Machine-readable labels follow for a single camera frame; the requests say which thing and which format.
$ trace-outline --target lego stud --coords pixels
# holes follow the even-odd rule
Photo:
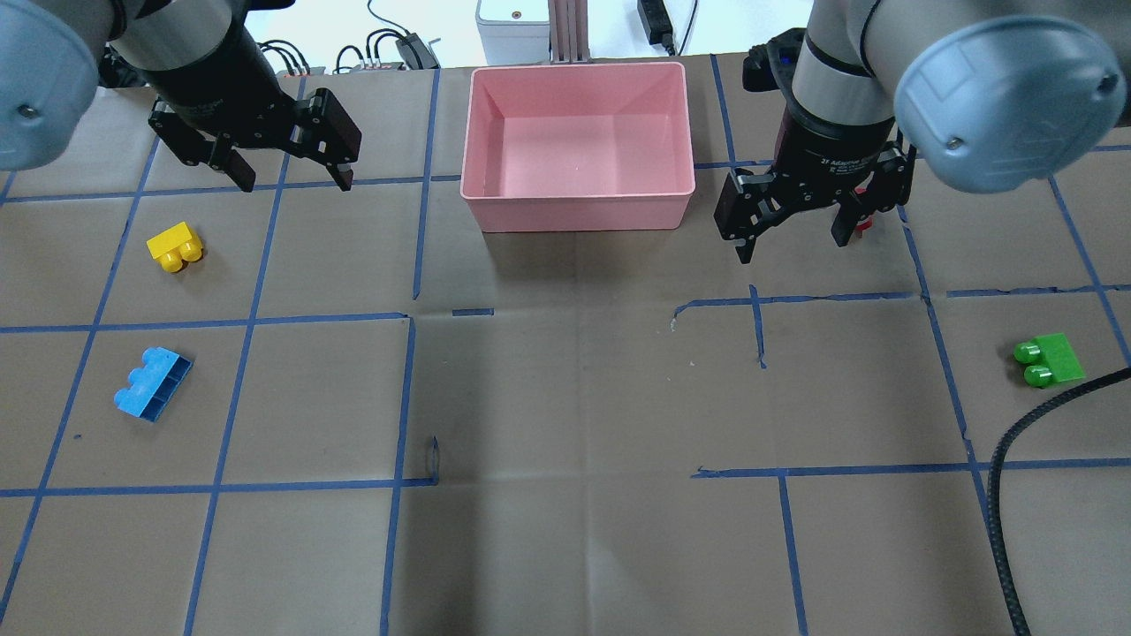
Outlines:
[[[1013,359],[1021,364],[1031,364],[1041,358],[1041,347],[1037,343],[1029,341],[1013,347]]]
[[[1043,364],[1025,368],[1025,381],[1031,387],[1044,388],[1053,384],[1053,370]]]
[[[175,274],[184,267],[184,261],[181,260],[180,255],[175,251],[161,255],[157,258],[157,261],[161,263],[161,268],[170,274]]]

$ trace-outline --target white box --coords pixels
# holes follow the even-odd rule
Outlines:
[[[478,0],[475,23],[491,66],[529,65],[550,59],[546,0]]]

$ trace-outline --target yellow lego brick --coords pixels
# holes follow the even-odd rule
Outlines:
[[[149,248],[149,256],[161,263],[161,267],[170,274],[180,272],[185,260],[195,263],[205,255],[205,244],[200,242],[200,237],[197,237],[192,227],[183,221],[149,239],[145,244]]]

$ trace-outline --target cable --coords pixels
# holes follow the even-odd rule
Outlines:
[[[377,55],[377,59],[381,59],[381,55],[377,52],[378,48],[381,45],[381,41],[385,40],[386,37],[394,37],[394,36],[396,36],[396,38],[402,42],[408,43],[408,38],[406,38],[404,35],[400,35],[399,33],[382,33],[381,35],[377,36],[377,41],[373,43],[373,53]],[[412,44],[408,44],[408,50],[413,52],[413,58],[416,59],[416,68],[423,69],[424,63],[421,62],[421,55],[420,53],[416,52],[416,48],[413,46]]]
[[[404,35],[397,33],[396,31],[392,31],[391,28],[379,28],[379,29],[374,31],[373,33],[370,33],[369,35],[365,36],[365,55],[368,55],[369,59],[371,59],[371,60],[375,58],[378,61],[380,61],[381,60],[381,55],[377,52],[377,49],[375,48],[373,48],[373,49],[370,48],[370,40],[374,35],[378,35],[378,34],[382,34],[382,35],[383,34],[390,34],[390,35],[395,35],[395,36],[400,37],[400,38],[404,38]]]
[[[354,53],[357,53],[357,59],[361,60],[361,66],[365,66],[365,58],[361,54],[361,49],[354,46],[353,44],[346,44],[345,46],[342,48],[340,51],[338,51],[338,58],[334,62],[334,72],[335,74],[337,74],[343,68],[346,68],[346,67],[342,66],[342,55],[345,54],[345,52],[349,51],[349,50],[352,50]]]
[[[283,58],[283,63],[286,65],[286,72],[287,72],[287,75],[291,75],[291,76],[297,75],[297,74],[295,74],[294,66],[292,66],[291,62],[294,61],[294,63],[296,63],[296,65],[299,62],[294,60],[294,55],[292,55],[290,51],[287,51],[285,49],[279,49],[278,46],[271,46],[271,45],[266,45],[266,44],[260,44],[259,45],[259,50],[260,51],[265,51],[265,52],[266,51],[275,51],[276,53],[279,54],[280,58]]]
[[[691,17],[688,18],[688,28],[683,32],[683,40],[680,41],[680,55],[683,54],[683,50],[688,48],[688,37],[691,36],[691,25],[696,24],[696,14],[699,12],[699,0],[696,0],[691,5]]]
[[[404,35],[408,35],[409,31],[407,28],[400,26],[399,24],[397,24],[397,23],[395,23],[395,22],[392,22],[392,20],[390,20],[388,18],[382,18],[381,16],[377,15],[375,12],[373,12],[373,0],[369,0],[368,2],[365,2],[365,9],[369,11],[369,15],[373,16],[378,20],[380,20],[380,22],[382,22],[385,24],[390,24],[390,25],[399,28],[400,31],[403,31]]]
[[[1083,383],[1072,387],[1064,393],[1048,399],[1044,404],[1029,411],[1016,424],[1005,431],[994,448],[993,459],[990,461],[990,487],[986,492],[988,504],[988,530],[990,549],[993,551],[993,562],[998,567],[998,579],[1001,582],[1001,593],[1005,598],[1005,609],[1009,610],[1009,620],[1013,624],[1013,634],[1017,636],[1029,636],[1029,626],[1025,621],[1025,612],[1021,611],[1021,601],[1017,598],[1017,588],[1013,586],[1013,573],[1009,567],[1009,557],[1005,556],[1005,538],[1001,528],[1001,470],[1005,464],[1005,453],[1025,429],[1033,426],[1042,416],[1048,414],[1054,409],[1072,402],[1077,397],[1088,395],[1094,390],[1099,390],[1106,386],[1131,379],[1131,367],[1108,373],[1102,378]]]
[[[302,62],[302,66],[307,67],[307,75],[313,74],[313,71],[310,69],[310,62],[307,61],[307,57],[303,55],[302,51],[300,51],[299,48],[292,44],[291,42],[287,42],[286,40],[268,40],[267,42],[264,42],[264,44],[285,44],[294,49],[294,52],[299,55],[299,61]]]

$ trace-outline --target green lego brick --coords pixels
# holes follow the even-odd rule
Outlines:
[[[1013,347],[1013,358],[1025,368],[1025,381],[1044,388],[1085,378],[1083,367],[1076,358],[1064,334],[1048,334],[1022,342]]]

